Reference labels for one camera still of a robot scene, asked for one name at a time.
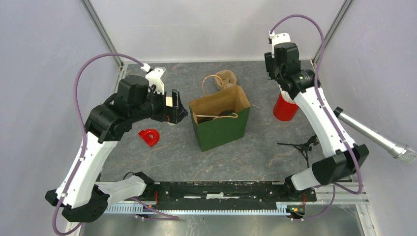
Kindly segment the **green paper bag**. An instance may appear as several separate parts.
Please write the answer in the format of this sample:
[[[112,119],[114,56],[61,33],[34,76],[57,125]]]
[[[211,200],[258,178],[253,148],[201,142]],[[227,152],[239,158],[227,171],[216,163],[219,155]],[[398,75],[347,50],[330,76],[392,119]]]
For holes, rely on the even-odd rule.
[[[251,104],[241,86],[233,86],[189,102],[191,122],[198,145],[202,152],[242,138],[250,113]],[[237,116],[216,117],[198,123],[195,115],[218,116],[222,111],[233,110]]]

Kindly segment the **single black lid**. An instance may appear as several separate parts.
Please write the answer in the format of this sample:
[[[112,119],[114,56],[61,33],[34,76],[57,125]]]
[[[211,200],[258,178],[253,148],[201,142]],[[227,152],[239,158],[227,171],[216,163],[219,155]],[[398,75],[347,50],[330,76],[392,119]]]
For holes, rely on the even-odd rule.
[[[233,110],[225,110],[225,111],[222,111],[218,115],[219,118],[220,117],[232,117],[232,118],[235,118],[236,116],[237,116],[237,114]]]

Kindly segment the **stack of white paper cups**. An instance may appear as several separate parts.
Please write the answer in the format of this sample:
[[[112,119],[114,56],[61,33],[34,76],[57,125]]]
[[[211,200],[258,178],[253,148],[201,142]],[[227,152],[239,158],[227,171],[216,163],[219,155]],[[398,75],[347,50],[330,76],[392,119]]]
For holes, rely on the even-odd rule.
[[[167,123],[169,125],[176,125],[177,120],[178,120],[177,116],[179,114],[178,102],[176,99],[172,98],[171,96],[167,96],[165,102],[166,102],[166,109],[167,109],[167,114],[166,114]]]

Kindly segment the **stack of cardboard cup carriers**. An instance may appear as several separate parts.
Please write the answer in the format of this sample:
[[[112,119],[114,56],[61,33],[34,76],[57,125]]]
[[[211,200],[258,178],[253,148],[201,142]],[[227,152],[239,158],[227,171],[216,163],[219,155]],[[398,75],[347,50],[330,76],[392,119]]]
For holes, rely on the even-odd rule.
[[[237,85],[237,77],[231,70],[219,71],[214,78],[219,90],[224,90]]]

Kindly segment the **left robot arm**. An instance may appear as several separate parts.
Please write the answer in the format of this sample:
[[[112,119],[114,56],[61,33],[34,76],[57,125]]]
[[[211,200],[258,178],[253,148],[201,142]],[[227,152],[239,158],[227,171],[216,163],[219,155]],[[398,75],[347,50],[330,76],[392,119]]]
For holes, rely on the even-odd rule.
[[[99,184],[99,173],[109,154],[132,129],[144,119],[177,124],[188,112],[180,100],[180,92],[172,91],[172,102],[167,102],[160,79],[127,76],[120,80],[118,90],[90,112],[82,127],[86,140],[65,180],[57,189],[46,193],[46,200],[62,208],[69,222],[90,223],[97,220],[107,207],[132,197],[149,200],[154,186],[144,174]]]

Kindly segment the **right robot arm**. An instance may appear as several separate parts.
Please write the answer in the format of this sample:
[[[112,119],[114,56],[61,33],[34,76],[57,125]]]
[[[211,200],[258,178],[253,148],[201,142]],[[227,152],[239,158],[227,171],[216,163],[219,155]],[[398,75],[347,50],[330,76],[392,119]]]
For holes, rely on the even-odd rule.
[[[366,145],[357,145],[328,109],[320,82],[311,69],[302,70],[298,47],[284,42],[265,53],[266,70],[282,91],[301,108],[321,144],[324,159],[285,179],[284,195],[298,200],[304,190],[325,186],[351,176],[359,170],[369,154]]]

